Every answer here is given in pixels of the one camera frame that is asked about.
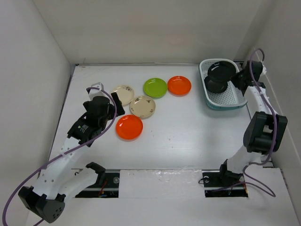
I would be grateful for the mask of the beige plate with red stamps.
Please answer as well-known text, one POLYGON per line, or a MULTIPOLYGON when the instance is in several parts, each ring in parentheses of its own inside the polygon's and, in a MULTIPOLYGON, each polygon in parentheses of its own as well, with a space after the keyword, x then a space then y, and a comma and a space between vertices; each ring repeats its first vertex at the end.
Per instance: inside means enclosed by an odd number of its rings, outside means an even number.
POLYGON ((137 117, 148 118, 155 112, 156 103, 149 96, 139 96, 130 103, 130 110, 137 117))

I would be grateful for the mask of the black plate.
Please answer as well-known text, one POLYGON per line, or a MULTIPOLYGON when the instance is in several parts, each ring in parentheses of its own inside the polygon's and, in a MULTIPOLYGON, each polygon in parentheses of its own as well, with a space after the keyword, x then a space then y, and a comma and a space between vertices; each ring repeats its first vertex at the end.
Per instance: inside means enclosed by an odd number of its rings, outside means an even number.
POLYGON ((228 82, 237 73, 235 66, 228 61, 218 61, 207 70, 207 76, 214 82, 228 82))

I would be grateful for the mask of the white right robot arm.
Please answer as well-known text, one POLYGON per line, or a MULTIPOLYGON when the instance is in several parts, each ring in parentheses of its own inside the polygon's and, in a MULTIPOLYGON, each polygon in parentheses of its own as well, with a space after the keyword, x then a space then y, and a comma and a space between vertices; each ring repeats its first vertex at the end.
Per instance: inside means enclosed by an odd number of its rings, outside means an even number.
POLYGON ((221 166, 217 179, 223 186, 240 180, 249 165, 255 165, 260 154, 271 155, 279 149, 288 119, 279 115, 259 82, 266 72, 263 62, 247 61, 245 68, 233 78, 251 108, 252 119, 243 136, 243 146, 221 166))

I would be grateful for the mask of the orange plate near left arm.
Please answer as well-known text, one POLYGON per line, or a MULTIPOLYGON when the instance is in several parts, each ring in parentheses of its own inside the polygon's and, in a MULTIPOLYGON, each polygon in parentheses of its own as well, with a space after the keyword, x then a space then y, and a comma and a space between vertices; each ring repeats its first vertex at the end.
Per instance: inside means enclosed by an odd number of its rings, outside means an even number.
POLYGON ((116 124, 116 133, 124 140, 136 139, 141 135, 142 131, 143 122, 135 115, 125 115, 121 117, 116 124))

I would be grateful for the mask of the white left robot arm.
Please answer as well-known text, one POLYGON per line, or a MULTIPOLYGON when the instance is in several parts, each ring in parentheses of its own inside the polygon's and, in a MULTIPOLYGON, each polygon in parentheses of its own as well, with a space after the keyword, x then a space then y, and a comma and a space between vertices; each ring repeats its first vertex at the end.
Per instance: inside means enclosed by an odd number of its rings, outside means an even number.
POLYGON ((25 207, 50 224, 58 220, 69 199, 91 185, 104 183, 106 169, 95 162, 66 180, 79 158, 110 128, 108 121, 125 114, 117 93, 101 93, 83 103, 86 111, 68 131, 59 155, 39 170, 32 186, 22 186, 18 192, 25 207))

